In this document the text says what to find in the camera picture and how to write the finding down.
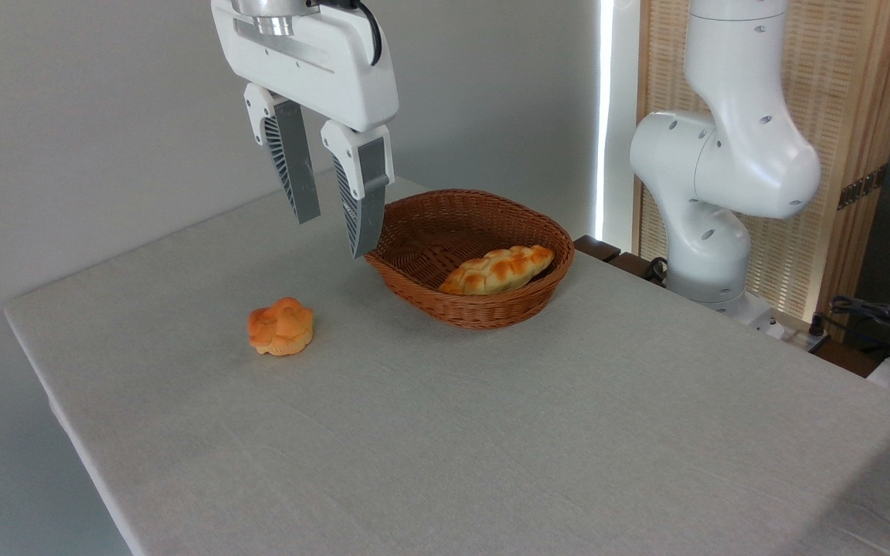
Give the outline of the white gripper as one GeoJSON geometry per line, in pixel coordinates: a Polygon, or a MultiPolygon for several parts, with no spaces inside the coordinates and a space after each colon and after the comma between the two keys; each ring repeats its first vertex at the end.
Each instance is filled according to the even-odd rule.
{"type": "Polygon", "coordinates": [[[330,119],[321,136],[335,162],[351,253],[370,253],[381,236],[386,186],[395,181],[381,124],[399,109],[382,28],[360,11],[321,5],[295,15],[292,34],[272,36],[230,1],[212,1],[211,9],[227,63],[250,82],[243,98],[252,134],[268,149],[294,217],[304,224],[319,216],[303,106],[330,119]]]}

